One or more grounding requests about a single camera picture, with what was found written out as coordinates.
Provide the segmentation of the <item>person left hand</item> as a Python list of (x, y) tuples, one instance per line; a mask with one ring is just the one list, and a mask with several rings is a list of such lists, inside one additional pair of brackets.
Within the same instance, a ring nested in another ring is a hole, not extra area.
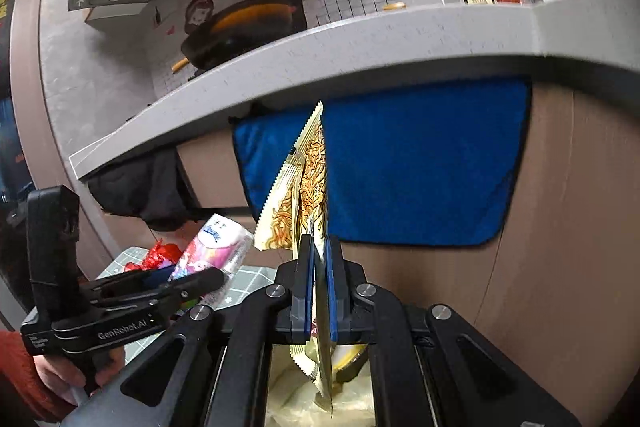
[[(106, 363), (96, 372), (96, 384), (107, 385), (125, 366), (125, 348), (108, 351)], [(79, 405), (87, 399), (86, 377), (70, 360), (58, 355), (36, 355), (32, 358), (40, 381), (67, 403)]]

